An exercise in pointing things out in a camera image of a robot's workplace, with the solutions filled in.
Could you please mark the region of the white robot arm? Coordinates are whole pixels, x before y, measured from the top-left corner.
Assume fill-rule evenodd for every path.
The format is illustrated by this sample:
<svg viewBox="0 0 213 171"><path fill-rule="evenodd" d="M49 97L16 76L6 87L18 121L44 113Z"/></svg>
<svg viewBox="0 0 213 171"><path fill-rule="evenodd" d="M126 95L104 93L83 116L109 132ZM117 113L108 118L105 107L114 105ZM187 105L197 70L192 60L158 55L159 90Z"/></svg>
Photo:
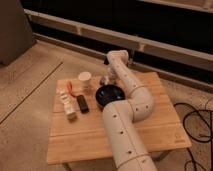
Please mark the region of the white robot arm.
<svg viewBox="0 0 213 171"><path fill-rule="evenodd" d="M129 97L110 102L103 108L103 123L117 171L157 171L134 123L149 117L154 99L145 85L126 66L128 52L107 53L110 70L121 79Z"/></svg>

